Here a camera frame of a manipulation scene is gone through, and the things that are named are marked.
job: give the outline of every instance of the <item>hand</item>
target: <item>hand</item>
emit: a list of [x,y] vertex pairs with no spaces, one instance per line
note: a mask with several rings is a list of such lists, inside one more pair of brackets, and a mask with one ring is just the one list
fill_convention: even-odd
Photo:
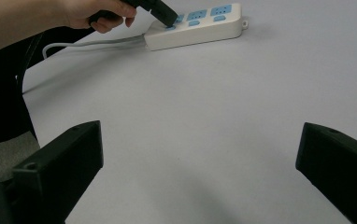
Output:
[[118,15],[112,19],[99,18],[91,26],[100,33],[106,33],[125,21],[127,27],[135,20],[136,9],[120,0],[59,0],[64,9],[66,26],[74,29],[89,28],[89,17],[99,10],[112,11]]

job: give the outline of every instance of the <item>table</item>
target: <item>table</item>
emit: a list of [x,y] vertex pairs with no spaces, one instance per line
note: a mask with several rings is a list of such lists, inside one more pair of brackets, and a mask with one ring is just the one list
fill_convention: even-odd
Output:
[[[232,2],[165,2],[189,12]],[[349,223],[295,169],[305,122],[357,139],[357,1],[248,0],[239,38],[68,48],[24,80],[41,146],[101,120],[105,166],[66,223]],[[80,41],[141,35],[154,18]]]

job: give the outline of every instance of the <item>white power strip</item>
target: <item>white power strip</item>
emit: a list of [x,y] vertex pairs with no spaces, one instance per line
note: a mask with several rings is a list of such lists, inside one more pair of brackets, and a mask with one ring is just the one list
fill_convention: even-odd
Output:
[[248,28],[238,3],[179,14],[172,27],[155,21],[144,34],[150,50],[235,38]]

